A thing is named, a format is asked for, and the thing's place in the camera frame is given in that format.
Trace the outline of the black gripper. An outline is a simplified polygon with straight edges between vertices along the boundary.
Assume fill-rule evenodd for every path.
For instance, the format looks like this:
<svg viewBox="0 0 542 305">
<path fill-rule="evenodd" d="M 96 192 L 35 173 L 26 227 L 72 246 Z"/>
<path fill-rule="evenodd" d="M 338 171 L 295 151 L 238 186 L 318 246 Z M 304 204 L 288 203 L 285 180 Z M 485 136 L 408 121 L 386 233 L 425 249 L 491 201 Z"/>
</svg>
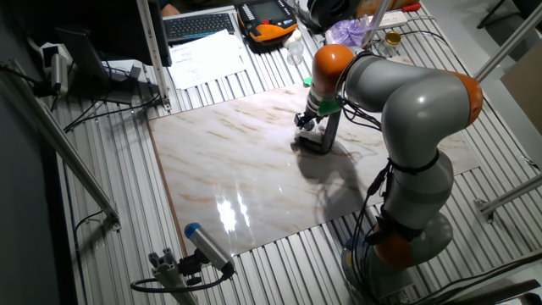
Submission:
<svg viewBox="0 0 542 305">
<path fill-rule="evenodd" d="M 296 127 L 303 127 L 307 124 L 307 130 L 313 130 L 317 124 L 324 118 L 324 115 L 318 112 L 318 109 L 306 107 L 303 114 L 298 113 L 295 115 L 294 122 Z"/>
</svg>

